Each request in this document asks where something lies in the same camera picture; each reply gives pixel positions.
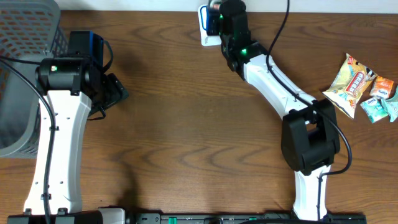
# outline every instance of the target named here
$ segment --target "candy wrapper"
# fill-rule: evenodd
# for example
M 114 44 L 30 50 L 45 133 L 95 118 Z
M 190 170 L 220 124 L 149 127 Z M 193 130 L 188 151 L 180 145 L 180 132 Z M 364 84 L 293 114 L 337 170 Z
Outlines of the candy wrapper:
M 396 94 L 389 100 L 381 99 L 381 105 L 390 115 L 390 122 L 394 122 L 398 118 L 398 88 Z
M 356 104 L 376 77 L 377 74 L 370 68 L 347 54 L 335 81 L 323 94 L 344 114 L 354 119 Z
M 374 81 L 371 96 L 375 96 L 378 99 L 388 99 L 390 97 L 393 84 L 394 81 L 378 76 L 376 81 Z
M 365 110 L 372 124 L 388 116 L 387 112 L 383 109 L 376 97 L 370 98 L 361 103 L 361 107 Z

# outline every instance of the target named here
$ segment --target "black motor joint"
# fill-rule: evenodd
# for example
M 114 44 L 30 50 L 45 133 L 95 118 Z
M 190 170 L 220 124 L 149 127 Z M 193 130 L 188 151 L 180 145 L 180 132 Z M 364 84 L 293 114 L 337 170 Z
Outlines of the black motor joint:
M 103 65 L 104 44 L 111 54 Z M 115 74 L 106 75 L 113 61 L 112 50 L 101 36 L 91 31 L 70 33 L 68 51 L 56 58 L 45 58 L 36 70 L 38 89 L 47 95 L 49 90 L 70 90 L 71 95 L 84 93 L 91 99 L 92 115 L 129 96 Z
M 221 51 L 228 67 L 244 80 L 243 66 L 250 58 L 266 54 L 267 50 L 251 39 L 246 5 L 242 0 L 212 1 L 207 6 L 208 35 L 219 35 Z
M 313 106 L 337 122 L 334 106 L 328 99 L 314 101 Z M 315 128 L 307 130 L 306 121 L 316 124 Z M 340 151 L 340 140 L 332 125 L 315 114 L 312 107 L 307 107 L 283 117 L 281 149 L 292 170 L 310 175 L 315 169 L 334 162 L 335 154 Z

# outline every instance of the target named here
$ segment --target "wood grain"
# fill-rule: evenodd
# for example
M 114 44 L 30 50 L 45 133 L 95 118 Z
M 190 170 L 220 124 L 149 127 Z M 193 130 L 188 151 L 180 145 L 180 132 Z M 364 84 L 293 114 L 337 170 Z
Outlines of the wood grain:
M 250 13 L 252 36 L 272 41 L 283 14 Z M 131 96 L 86 126 L 81 165 L 85 210 L 100 206 L 165 213 L 290 210 L 294 174 L 280 152 L 281 122 L 257 90 L 226 66 L 219 47 L 200 45 L 191 12 L 62 12 L 60 25 L 109 40 L 114 72 Z M 291 14 L 273 56 L 307 93 L 322 99 L 345 53 L 398 82 L 398 16 Z M 369 98 L 368 90 L 363 100 Z M 328 179 L 332 212 L 369 223 L 398 219 L 396 124 L 337 112 L 354 161 Z M 346 163 L 344 147 L 333 170 Z M 21 213 L 34 160 L 1 159 L 0 223 Z

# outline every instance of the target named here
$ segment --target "mesh basket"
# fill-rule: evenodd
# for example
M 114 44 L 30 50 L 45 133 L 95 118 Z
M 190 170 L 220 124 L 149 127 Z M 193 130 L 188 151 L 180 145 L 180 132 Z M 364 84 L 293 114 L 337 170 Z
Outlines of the mesh basket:
M 67 51 L 54 0 L 0 0 L 0 55 L 41 62 Z M 36 83 L 37 65 L 9 63 Z M 0 157 L 36 158 L 40 115 L 33 91 L 0 63 Z

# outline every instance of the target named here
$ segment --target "black cable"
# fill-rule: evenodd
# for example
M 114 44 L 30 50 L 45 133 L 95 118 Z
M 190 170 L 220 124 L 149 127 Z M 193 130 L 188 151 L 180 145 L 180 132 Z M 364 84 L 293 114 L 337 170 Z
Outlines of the black cable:
M 102 74 L 104 74 L 106 71 L 108 71 L 108 69 L 111 67 L 112 62 L 113 62 L 113 51 L 112 51 L 112 48 L 111 48 L 111 46 L 110 46 L 110 44 L 109 44 L 108 41 L 105 40 L 104 43 L 105 43 L 106 47 L 107 47 L 108 50 L 109 50 L 109 55 L 110 55 L 111 59 L 110 59 L 109 62 L 101 69 L 101 73 L 102 73 Z
M 321 200 L 321 186 L 322 186 L 322 177 L 326 176 L 326 175 L 337 175 L 337 174 L 342 174 L 344 172 L 346 172 L 349 167 L 351 166 L 351 163 L 353 161 L 353 154 L 351 152 L 351 146 L 348 143 L 348 140 L 346 138 L 346 136 L 344 135 L 344 133 L 341 131 L 341 129 L 337 126 L 337 124 L 335 124 L 327 114 L 325 114 L 323 111 L 319 110 L 318 108 L 316 108 L 315 106 L 313 106 L 311 103 L 305 101 L 303 98 L 300 97 L 300 95 L 298 93 L 295 93 L 293 90 L 291 90 L 287 85 L 285 85 L 285 83 L 283 83 L 278 76 L 274 73 L 274 71 L 272 71 L 272 66 L 269 65 L 269 56 L 272 52 L 272 49 L 275 46 L 276 41 L 278 40 L 280 33 L 283 31 L 285 24 L 287 22 L 287 18 L 289 16 L 289 10 L 290 10 L 290 0 L 287 0 L 287 10 L 286 10 L 286 15 L 285 15 L 285 19 L 281 25 L 281 27 L 278 30 L 278 33 L 276 34 L 274 41 L 272 41 L 271 46 L 269 47 L 269 51 L 267 54 L 267 59 L 266 59 L 266 63 L 267 63 L 267 68 L 268 71 L 272 74 L 272 76 L 279 82 L 279 84 L 281 84 L 290 94 L 292 94 L 296 99 L 298 99 L 299 101 L 301 101 L 303 104 L 307 105 L 309 108 L 313 108 L 313 110 L 315 112 L 317 112 L 319 115 L 321 115 L 323 117 L 323 119 L 327 120 L 332 126 L 333 128 L 337 131 L 337 133 L 341 136 L 346 148 L 347 148 L 347 153 L 348 153 L 348 162 L 347 165 L 339 170 L 339 171 L 334 171 L 334 172 L 327 172 L 327 173 L 323 173 L 320 174 L 318 179 L 319 179 L 319 186 L 318 186 L 318 205 L 317 205 L 317 209 L 318 209 L 318 220 L 320 220 L 320 200 Z
M 283 224 L 325 224 L 325 222 L 320 221 L 307 221 L 307 220 L 293 220 L 293 219 L 263 219 L 263 220 L 251 220 L 241 222 L 240 224 L 268 224 L 268 223 L 283 223 Z
M 49 204 L 49 176 L 50 176 L 50 166 L 51 166 L 51 157 L 52 157 L 52 148 L 54 145 L 54 137 L 55 137 L 55 117 L 54 113 L 51 110 L 51 107 L 49 103 L 44 99 L 44 97 L 40 94 L 39 90 L 31 83 L 23 74 L 18 72 L 15 68 L 13 68 L 11 65 L 6 63 L 3 60 L 0 60 L 1 63 L 3 63 L 7 68 L 12 70 L 23 82 L 25 82 L 32 90 L 33 92 L 39 97 L 39 99 L 43 102 L 43 105 L 45 109 L 49 112 L 50 116 L 50 121 L 51 121 L 51 127 L 50 127 L 50 141 L 49 141 L 49 150 L 47 151 L 47 160 L 45 162 L 45 170 L 44 170 L 44 189 L 43 189 L 43 201 L 44 201 L 44 216 L 45 216 L 45 221 L 47 224 L 51 224 L 51 219 L 50 219 L 50 204 Z
M 99 120 L 105 119 L 106 113 L 105 113 L 105 110 L 104 110 L 104 108 L 102 106 L 99 107 L 99 112 L 101 112 L 102 117 L 87 119 L 87 121 L 99 121 Z
M 5 56 L 2 56 L 2 55 L 0 55 L 0 58 L 1 58 L 1 59 L 4 59 L 4 60 L 11 61 L 11 62 L 25 63 L 25 64 L 29 64 L 29 65 L 40 65 L 40 62 L 19 60 L 19 59 L 14 59 L 14 58 L 5 57 Z

